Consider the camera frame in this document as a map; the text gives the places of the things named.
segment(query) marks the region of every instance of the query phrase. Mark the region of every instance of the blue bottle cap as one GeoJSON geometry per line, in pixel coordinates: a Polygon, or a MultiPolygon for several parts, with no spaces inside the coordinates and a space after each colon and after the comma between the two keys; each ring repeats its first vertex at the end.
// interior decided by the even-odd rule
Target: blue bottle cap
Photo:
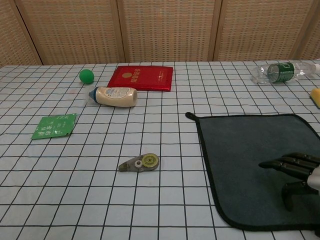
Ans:
{"type": "Polygon", "coordinates": [[[96,98],[97,89],[98,89],[98,87],[96,87],[95,89],[93,89],[92,91],[89,92],[89,97],[92,98],[96,103],[98,103],[97,98],[96,98]]]}

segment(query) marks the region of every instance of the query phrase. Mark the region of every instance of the gray cloth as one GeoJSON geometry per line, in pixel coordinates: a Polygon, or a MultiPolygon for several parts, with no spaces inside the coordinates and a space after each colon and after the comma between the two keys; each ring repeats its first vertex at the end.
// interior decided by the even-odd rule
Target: gray cloth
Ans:
{"type": "Polygon", "coordinates": [[[199,117],[197,121],[215,204],[227,223],[249,231],[320,229],[320,196],[294,196],[294,209],[289,212],[281,189],[300,180],[258,166],[292,152],[320,157],[320,139],[307,122],[296,115],[199,117]]]}

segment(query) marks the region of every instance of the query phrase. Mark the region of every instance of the water bottle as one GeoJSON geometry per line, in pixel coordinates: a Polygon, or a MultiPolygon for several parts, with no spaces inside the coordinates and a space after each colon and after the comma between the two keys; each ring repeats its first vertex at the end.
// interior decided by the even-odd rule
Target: water bottle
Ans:
{"type": "Polygon", "coordinates": [[[305,74],[320,74],[320,64],[303,61],[262,65],[252,70],[252,81],[256,84],[272,84],[298,80],[305,74]]]}

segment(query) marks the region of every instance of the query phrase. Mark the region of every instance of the wicker wall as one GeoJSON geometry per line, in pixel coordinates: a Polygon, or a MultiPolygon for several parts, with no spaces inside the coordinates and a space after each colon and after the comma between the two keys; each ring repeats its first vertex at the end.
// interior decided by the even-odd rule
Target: wicker wall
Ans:
{"type": "Polygon", "coordinates": [[[124,62],[116,0],[16,0],[44,64],[124,62]]]}
{"type": "Polygon", "coordinates": [[[214,60],[290,58],[313,3],[314,0],[223,0],[214,60]]]}
{"type": "Polygon", "coordinates": [[[212,60],[219,2],[118,0],[126,61],[212,60]]]}
{"type": "Polygon", "coordinates": [[[297,59],[320,59],[320,1],[314,9],[310,23],[305,29],[305,34],[297,48],[297,59]]]}
{"type": "Polygon", "coordinates": [[[0,13],[0,66],[320,58],[320,0],[0,0],[0,13]]]}
{"type": "Polygon", "coordinates": [[[305,45],[301,59],[320,59],[320,21],[312,31],[312,34],[305,45]]]}
{"type": "Polygon", "coordinates": [[[0,67],[41,64],[12,0],[0,0],[0,67]]]}

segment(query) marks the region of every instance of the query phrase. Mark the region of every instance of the yellow sponge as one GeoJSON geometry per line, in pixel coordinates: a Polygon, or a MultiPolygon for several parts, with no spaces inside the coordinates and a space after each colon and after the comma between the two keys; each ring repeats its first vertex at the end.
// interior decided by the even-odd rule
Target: yellow sponge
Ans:
{"type": "Polygon", "coordinates": [[[315,105],[320,109],[320,88],[312,89],[310,98],[313,100],[315,105]]]}

